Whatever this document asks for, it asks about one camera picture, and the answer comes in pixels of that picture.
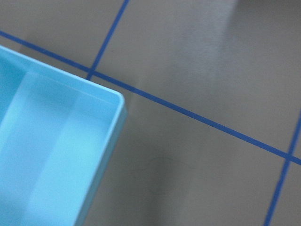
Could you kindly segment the light blue plastic bin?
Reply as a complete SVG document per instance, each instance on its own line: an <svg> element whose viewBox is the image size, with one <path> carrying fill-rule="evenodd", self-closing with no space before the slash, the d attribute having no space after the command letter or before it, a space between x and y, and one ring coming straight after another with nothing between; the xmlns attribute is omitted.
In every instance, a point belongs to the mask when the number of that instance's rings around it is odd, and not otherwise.
<svg viewBox="0 0 301 226"><path fill-rule="evenodd" d="M119 92L1 47L1 225L83 225L126 116Z"/></svg>

